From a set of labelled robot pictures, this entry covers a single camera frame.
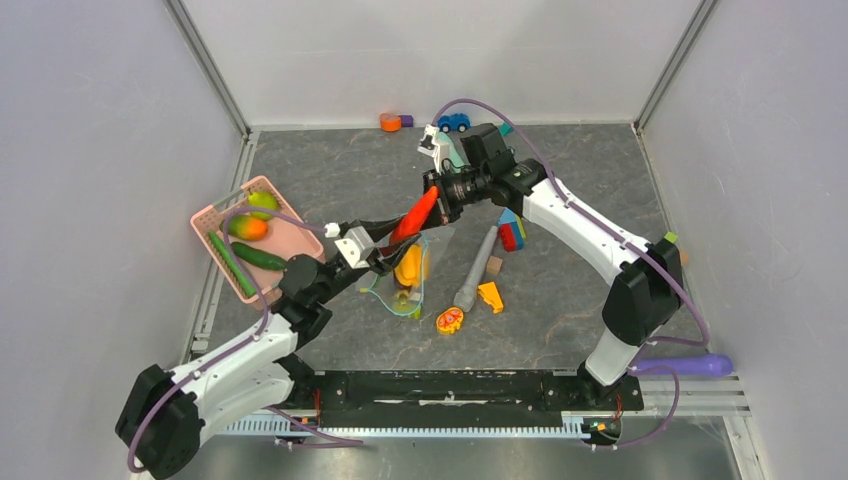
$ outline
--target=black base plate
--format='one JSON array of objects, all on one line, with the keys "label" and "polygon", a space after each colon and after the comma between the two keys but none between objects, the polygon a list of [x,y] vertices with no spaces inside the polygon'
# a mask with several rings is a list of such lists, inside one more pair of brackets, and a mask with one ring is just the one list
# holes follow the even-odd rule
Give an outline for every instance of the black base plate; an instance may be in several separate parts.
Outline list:
[{"label": "black base plate", "polygon": [[556,427],[562,411],[644,409],[639,381],[624,377],[602,399],[581,380],[549,370],[327,371],[295,379],[285,409],[315,409],[321,424],[360,428]]}]

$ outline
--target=purple object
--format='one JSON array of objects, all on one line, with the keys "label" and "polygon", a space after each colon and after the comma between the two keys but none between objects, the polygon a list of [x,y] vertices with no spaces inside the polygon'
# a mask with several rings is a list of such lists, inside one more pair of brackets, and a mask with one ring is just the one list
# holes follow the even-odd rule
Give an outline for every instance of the purple object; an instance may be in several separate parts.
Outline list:
[{"label": "purple object", "polygon": [[680,375],[707,375],[726,377],[733,373],[733,362],[727,355],[708,353],[699,357],[647,358],[636,363],[635,373],[665,365]]}]

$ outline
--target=toy car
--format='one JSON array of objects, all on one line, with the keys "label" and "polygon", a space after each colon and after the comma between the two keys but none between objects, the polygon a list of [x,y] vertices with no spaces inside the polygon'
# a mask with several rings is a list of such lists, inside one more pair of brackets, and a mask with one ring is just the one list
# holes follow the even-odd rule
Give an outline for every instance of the toy car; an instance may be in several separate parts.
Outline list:
[{"label": "toy car", "polygon": [[448,133],[451,130],[464,132],[471,126],[471,120],[464,113],[454,113],[451,115],[442,115],[439,118],[439,130]]}]

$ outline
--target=white cable clip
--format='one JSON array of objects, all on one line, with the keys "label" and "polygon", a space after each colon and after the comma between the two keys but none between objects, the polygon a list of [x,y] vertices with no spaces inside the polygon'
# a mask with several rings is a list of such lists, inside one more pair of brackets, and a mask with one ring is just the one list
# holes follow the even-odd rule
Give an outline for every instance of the white cable clip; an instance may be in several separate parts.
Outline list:
[{"label": "white cable clip", "polygon": [[336,238],[342,232],[341,227],[339,227],[339,224],[336,222],[328,223],[324,225],[324,228],[326,229],[324,236],[327,238]]}]

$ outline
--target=clear plastic bag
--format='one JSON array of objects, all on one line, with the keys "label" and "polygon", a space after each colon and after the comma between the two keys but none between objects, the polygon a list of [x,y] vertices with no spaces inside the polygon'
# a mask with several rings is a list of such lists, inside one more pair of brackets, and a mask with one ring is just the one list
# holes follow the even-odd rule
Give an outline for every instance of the clear plastic bag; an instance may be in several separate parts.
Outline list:
[{"label": "clear plastic bag", "polygon": [[[427,279],[432,275],[434,268],[447,250],[455,229],[450,226],[437,227],[421,232],[421,238],[415,243],[420,247],[420,282],[412,288],[402,288],[395,280],[394,273],[383,276],[369,272],[356,282],[356,288],[363,293],[370,293],[377,297],[384,307],[395,315],[401,317],[418,318],[424,304],[424,290]],[[379,246],[386,246],[388,240],[381,242]],[[407,255],[417,254],[410,249]]]}]

